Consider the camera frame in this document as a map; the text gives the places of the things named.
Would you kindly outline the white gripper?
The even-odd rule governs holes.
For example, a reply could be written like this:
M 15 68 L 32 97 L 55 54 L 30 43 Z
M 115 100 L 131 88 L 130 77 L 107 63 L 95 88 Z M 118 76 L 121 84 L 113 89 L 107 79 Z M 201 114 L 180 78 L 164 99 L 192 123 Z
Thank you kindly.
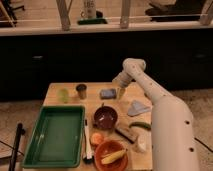
M 119 86 L 117 88 L 117 99 L 120 100 L 123 95 L 125 94 L 126 87 L 129 86 L 129 84 L 132 82 L 133 78 L 127 74 L 125 71 L 120 72 L 113 80 L 112 82 Z

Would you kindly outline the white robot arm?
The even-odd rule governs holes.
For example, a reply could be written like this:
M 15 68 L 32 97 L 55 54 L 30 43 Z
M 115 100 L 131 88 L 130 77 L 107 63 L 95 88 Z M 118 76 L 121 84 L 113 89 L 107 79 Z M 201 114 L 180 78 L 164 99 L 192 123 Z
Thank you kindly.
M 148 76 L 143 59 L 126 58 L 113 81 L 125 89 L 135 80 L 152 102 L 153 171 L 200 171 L 188 105 Z

